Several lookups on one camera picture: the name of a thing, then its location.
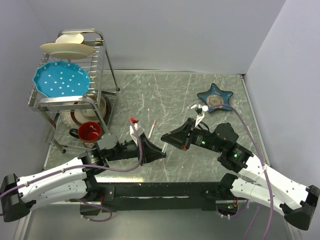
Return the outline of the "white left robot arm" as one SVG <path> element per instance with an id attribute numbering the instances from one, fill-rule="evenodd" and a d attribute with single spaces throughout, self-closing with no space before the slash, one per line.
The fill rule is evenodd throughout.
<path id="1" fill-rule="evenodd" d="M 115 135 L 107 134 L 93 148 L 62 165 L 29 176 L 18 177 L 14 173 L 5 176 L 0 187 L 1 217 L 9 223 L 55 202 L 93 201 L 100 193 L 95 176 L 110 171 L 109 162 L 138 159 L 138 164 L 143 165 L 166 156 L 145 134 L 136 141 L 123 143 Z"/>

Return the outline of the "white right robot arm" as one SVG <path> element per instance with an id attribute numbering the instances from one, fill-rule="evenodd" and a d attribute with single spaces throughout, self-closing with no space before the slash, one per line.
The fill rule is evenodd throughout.
<path id="1" fill-rule="evenodd" d="M 161 140 L 186 151 L 195 145 L 220 153 L 218 161 L 233 171 L 221 179 L 219 195 L 224 199 L 233 196 L 251 200 L 279 213 L 292 226 L 307 231 L 314 216 L 320 189 L 305 186 L 289 179 L 237 143 L 239 135 L 229 122 L 220 123 L 210 132 L 196 127 L 188 118 L 179 128 L 161 136 Z"/>

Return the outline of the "white orange pen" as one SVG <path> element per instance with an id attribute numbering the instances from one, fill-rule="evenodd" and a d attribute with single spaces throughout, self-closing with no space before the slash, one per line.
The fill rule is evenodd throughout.
<path id="1" fill-rule="evenodd" d="M 155 128 L 155 126 L 156 126 L 156 123 L 157 123 L 157 121 L 156 120 L 154 120 L 153 121 L 153 123 L 152 123 L 152 125 L 151 125 L 151 128 L 150 128 L 150 131 L 149 131 L 149 134 L 148 134 L 148 140 L 150 140 L 151 139 L 151 137 L 152 137 L 152 134 L 153 134 L 153 131 L 154 131 L 154 128 Z"/>

